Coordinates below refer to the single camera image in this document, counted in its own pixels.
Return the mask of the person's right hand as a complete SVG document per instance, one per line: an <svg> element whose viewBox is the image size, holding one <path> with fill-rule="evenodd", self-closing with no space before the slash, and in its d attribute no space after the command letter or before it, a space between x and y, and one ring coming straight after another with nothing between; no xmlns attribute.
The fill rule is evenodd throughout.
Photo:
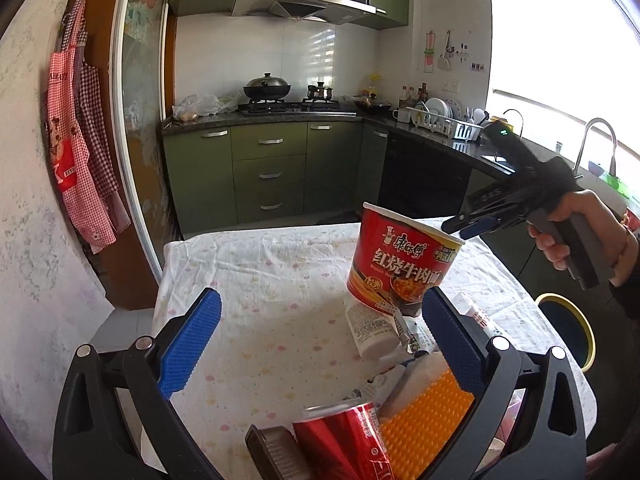
<svg viewBox="0 0 640 480"><path fill-rule="evenodd" d="M605 263L613 271L610 283L614 287L623 286L630 280L637 266L638 238L616 220L612 211L592 191L565 194L548 219L560 222L570 218L572 214L582 214L587 219L594 234L599 237ZM565 271L570 248L556 242L550 234L541 233L531 224L528 225L528 232L555 270Z"/></svg>

